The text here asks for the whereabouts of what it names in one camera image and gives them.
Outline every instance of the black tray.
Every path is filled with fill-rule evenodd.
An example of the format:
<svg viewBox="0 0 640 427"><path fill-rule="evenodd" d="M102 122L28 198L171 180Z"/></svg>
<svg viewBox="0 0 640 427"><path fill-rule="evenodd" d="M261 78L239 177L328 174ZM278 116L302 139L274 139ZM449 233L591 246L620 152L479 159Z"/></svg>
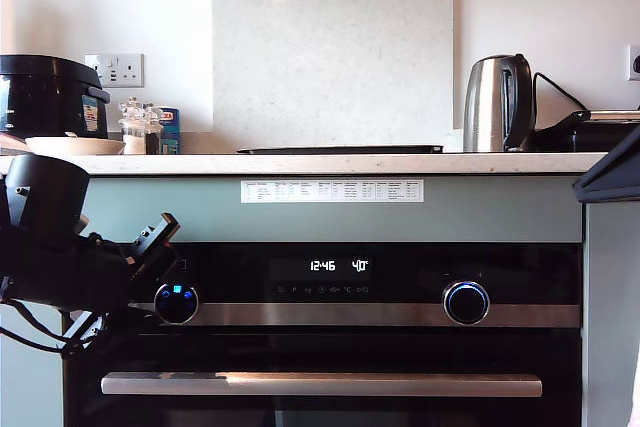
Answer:
<svg viewBox="0 0 640 427"><path fill-rule="evenodd" d="M335 147L275 147L243 149L239 154L254 155L349 155L349 154L442 154L441 145L363 145Z"/></svg>
<svg viewBox="0 0 640 427"><path fill-rule="evenodd" d="M589 111L573 112L558 124L537 131L538 152L609 152L638 127L637 122L590 121Z"/></svg>

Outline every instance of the built-in oven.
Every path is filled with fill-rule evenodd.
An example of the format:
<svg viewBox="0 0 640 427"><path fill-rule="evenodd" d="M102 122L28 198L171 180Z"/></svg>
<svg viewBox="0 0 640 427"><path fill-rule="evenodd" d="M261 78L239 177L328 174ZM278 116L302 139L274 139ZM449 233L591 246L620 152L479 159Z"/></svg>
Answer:
<svg viewBox="0 0 640 427"><path fill-rule="evenodd" d="M176 248L65 362L67 427L580 425L580 244Z"/></svg>

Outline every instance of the temperature display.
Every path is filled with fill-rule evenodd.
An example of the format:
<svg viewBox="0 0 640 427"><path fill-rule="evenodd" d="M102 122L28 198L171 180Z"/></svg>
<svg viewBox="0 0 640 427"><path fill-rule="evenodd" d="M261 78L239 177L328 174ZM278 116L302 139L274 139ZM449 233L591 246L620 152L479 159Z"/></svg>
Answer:
<svg viewBox="0 0 640 427"><path fill-rule="evenodd" d="M371 282L373 263L362 257L276 259L269 267L276 282Z"/></svg>

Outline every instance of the power cord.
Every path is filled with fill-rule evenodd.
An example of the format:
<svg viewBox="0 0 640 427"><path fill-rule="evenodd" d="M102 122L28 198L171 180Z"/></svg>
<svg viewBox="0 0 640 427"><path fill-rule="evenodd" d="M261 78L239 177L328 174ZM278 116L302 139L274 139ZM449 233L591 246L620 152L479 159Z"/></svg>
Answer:
<svg viewBox="0 0 640 427"><path fill-rule="evenodd" d="M538 113L538 89L537 89L538 77L542 77L544 80L546 80L553 88L555 88L558 92L560 92L562 95L564 95L567 99L569 99L574 104L576 104L580 108L580 110L587 110L587 111L589 110L584 106L584 104L582 102L580 102L573 95L571 95L569 92L567 92L562 87L560 87L558 84L556 84L549 77L547 77L546 75L544 75L541 72L536 72L533 75L533 110L534 110L534 112L536 114Z"/></svg>
<svg viewBox="0 0 640 427"><path fill-rule="evenodd" d="M43 352L50 352L52 354L61 354L62 349L57 347L49 347L48 345L38 344L37 342L32 342L29 339L25 339L24 337L20 337L18 334L14 334L10 330L5 329L4 327L0 327L0 334L6 335L12 340L16 342L20 342L22 345L26 345L27 347L31 347L36 350L42 350Z"/></svg>
<svg viewBox="0 0 640 427"><path fill-rule="evenodd" d="M6 335L8 338L10 338L12 340L15 340L16 342L19 342L19 343L21 343L23 345L26 345L27 347L31 347L33 349L41 350L43 352L62 354L63 351L65 353L68 352L69 347L72 350L76 349L76 348L79 348L84 344L88 344L88 343L92 342L96 337L96 336L91 336L91 337L88 337L88 338L86 338L84 340L74 340L74 339L70 339L68 337L64 337L62 335L54 334L45 325L40 323L34 317L34 315L31 313L31 311L24 304L22 304L21 302L18 302L17 300L13 300L13 299L3 299L0 303L8 305L10 307L13 307L18 312L18 314L20 314L20 316L29 323L29 325L31 325L33 328L35 328L39 332L51 337L54 340L57 340L57 341L60 341L60 342L64 342L66 344L66 348L65 349L60 349L58 347L50 347L48 345L38 344L37 342L33 342L33 341L29 340L29 339L25 339L24 337L21 337L20 335L14 333L14 332L11 332L10 330L5 329L4 327L0 327L0 334Z"/></svg>

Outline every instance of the white bowl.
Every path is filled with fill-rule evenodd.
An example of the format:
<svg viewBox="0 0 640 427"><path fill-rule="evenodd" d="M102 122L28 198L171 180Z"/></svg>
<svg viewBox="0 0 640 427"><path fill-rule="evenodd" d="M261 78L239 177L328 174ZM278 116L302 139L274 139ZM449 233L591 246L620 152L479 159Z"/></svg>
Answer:
<svg viewBox="0 0 640 427"><path fill-rule="evenodd" d="M25 142L34 154L50 157L118 155L124 150L124 142L119 140L87 139L84 137L30 137Z"/></svg>

